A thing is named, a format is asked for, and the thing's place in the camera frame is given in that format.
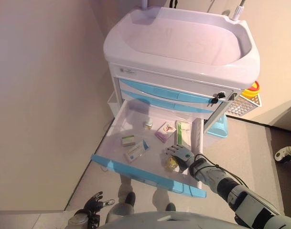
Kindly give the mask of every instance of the wire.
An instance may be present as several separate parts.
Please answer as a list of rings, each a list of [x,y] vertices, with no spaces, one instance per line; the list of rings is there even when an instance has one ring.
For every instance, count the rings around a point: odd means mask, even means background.
[[[195,157],[194,157],[194,161],[196,161],[196,157],[197,156],[202,156],[202,157],[204,157],[204,158],[206,158],[206,160],[208,161],[208,162],[210,162],[211,164],[212,164],[212,166],[205,166],[205,167],[202,167],[202,168],[200,168],[199,170],[197,170],[195,173],[194,173],[194,177],[195,177],[195,175],[200,171],[200,170],[202,170],[203,168],[208,168],[208,167],[215,167],[215,168],[219,168],[219,169],[221,169],[221,170],[223,170],[224,172],[227,172],[228,174],[230,174],[231,176],[233,176],[241,185],[244,185],[244,186],[246,186],[247,188],[248,188],[248,186],[246,185],[246,183],[240,178],[240,177],[238,177],[237,175],[235,175],[235,174],[233,174],[233,173],[231,173],[231,172],[229,172],[227,169],[225,169],[225,168],[223,168],[223,167],[221,167],[221,166],[219,166],[218,164],[214,164],[212,161],[210,161],[205,155],[203,155],[203,154],[196,154],[195,155]]]
[[[195,157],[194,157],[194,161],[196,161],[196,157],[197,157],[197,156],[202,156],[202,157],[206,158],[207,161],[209,161],[212,165],[215,165],[212,161],[210,161],[210,160],[209,160],[205,155],[203,155],[203,154],[196,154]]]

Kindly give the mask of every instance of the drawer lock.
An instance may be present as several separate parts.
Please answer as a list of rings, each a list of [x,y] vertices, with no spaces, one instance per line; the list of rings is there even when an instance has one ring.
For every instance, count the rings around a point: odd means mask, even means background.
[[[218,99],[222,99],[222,98],[225,98],[225,97],[226,97],[225,96],[225,92],[219,92],[217,94],[217,96],[211,100],[211,106],[213,106],[213,104],[216,104],[218,102]]]

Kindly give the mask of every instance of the white plastic cart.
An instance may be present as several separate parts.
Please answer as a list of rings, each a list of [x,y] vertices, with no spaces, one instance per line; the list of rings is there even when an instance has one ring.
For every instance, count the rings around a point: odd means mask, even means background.
[[[165,121],[185,120],[193,130],[192,151],[202,152],[204,131],[259,75],[247,23],[188,10],[134,9],[110,31],[104,54],[120,110],[92,159],[153,186],[205,197],[189,175],[164,169],[164,149],[174,138],[163,144],[154,133]],[[143,129],[148,117],[150,131]],[[126,135],[150,146],[131,164],[120,143]]]

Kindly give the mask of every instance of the green label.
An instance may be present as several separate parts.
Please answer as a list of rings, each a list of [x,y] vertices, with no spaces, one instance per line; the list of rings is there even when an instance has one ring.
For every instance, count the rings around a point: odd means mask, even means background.
[[[177,123],[177,144],[182,144],[182,124]]]

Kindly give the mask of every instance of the blue drawer handle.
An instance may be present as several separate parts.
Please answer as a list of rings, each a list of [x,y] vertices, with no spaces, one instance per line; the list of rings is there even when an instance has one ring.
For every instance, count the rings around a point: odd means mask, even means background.
[[[157,97],[165,98],[165,99],[171,99],[171,100],[176,100],[176,101],[181,101],[181,102],[199,103],[199,104],[211,103],[211,99],[193,95],[193,94],[178,92],[175,90],[165,89],[161,87],[155,87],[148,84],[137,83],[130,80],[120,79],[120,81],[141,92],[151,94]]]
[[[175,111],[193,112],[193,113],[212,113],[213,112],[213,111],[208,111],[208,110],[200,109],[200,108],[196,108],[196,107],[185,106],[185,105],[181,105],[181,104],[174,104],[174,103],[170,103],[170,102],[163,101],[160,99],[150,98],[150,97],[147,97],[147,96],[144,96],[141,94],[128,92],[125,90],[121,90],[121,92],[129,95],[130,97],[132,97],[134,99],[138,99],[146,104],[151,104],[151,105],[155,105],[155,106],[159,106],[159,107],[163,107],[163,108],[167,108],[167,109],[172,109]]]

